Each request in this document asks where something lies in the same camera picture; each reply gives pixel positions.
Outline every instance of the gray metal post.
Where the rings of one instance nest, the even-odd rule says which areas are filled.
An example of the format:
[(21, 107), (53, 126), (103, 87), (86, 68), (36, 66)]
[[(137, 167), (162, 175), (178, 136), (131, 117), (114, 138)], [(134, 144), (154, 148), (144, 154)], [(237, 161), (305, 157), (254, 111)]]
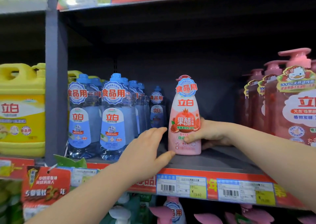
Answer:
[(67, 141), (68, 38), (57, 2), (48, 0), (45, 24), (45, 162), (49, 166), (56, 163), (53, 154), (63, 154)]

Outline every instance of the person's right hand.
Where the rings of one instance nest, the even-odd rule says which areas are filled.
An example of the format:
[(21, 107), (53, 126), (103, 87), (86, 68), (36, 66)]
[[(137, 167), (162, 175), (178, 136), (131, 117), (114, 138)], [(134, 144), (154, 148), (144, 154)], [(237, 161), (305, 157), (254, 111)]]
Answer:
[(184, 141), (190, 143), (199, 139), (208, 140), (202, 145), (202, 150), (216, 145), (230, 146), (231, 141), (227, 137), (227, 133), (229, 132), (231, 124), (232, 123), (215, 122), (201, 118), (201, 129), (186, 136)]

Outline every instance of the blue bottle cap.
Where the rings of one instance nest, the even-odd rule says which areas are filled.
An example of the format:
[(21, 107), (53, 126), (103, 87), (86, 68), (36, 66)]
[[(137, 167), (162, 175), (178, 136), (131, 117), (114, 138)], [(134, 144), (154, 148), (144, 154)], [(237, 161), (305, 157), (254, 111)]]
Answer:
[(79, 74), (79, 78), (77, 78), (77, 82), (88, 84), (88, 83), (91, 83), (91, 80), (88, 78), (87, 74)]
[(144, 90), (145, 89), (145, 85), (142, 83), (138, 83), (138, 87), (140, 90)]
[(156, 91), (156, 92), (161, 92), (160, 86), (156, 86), (155, 91)]
[(121, 80), (121, 74), (120, 73), (113, 73), (111, 78), (110, 78), (111, 82), (118, 82), (118, 83), (122, 83)]
[(128, 83), (128, 79), (127, 78), (122, 78), (122, 82), (123, 82), (123, 85), (125, 86), (129, 86), (130, 84)]
[(100, 82), (99, 78), (91, 78), (90, 81), (91, 81), (91, 84), (96, 87), (102, 86), (102, 83)]
[(130, 87), (138, 87), (137, 81), (135, 80), (131, 80), (129, 81), (129, 83), (130, 83)]

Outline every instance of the person's left hand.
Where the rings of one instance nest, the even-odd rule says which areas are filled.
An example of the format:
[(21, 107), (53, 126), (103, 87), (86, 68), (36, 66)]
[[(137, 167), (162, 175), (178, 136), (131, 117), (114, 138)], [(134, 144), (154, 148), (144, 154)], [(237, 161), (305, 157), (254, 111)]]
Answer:
[(133, 184), (152, 178), (175, 156), (168, 151), (157, 157), (157, 149), (167, 128), (151, 128), (134, 139), (122, 153), (117, 164), (126, 171)]

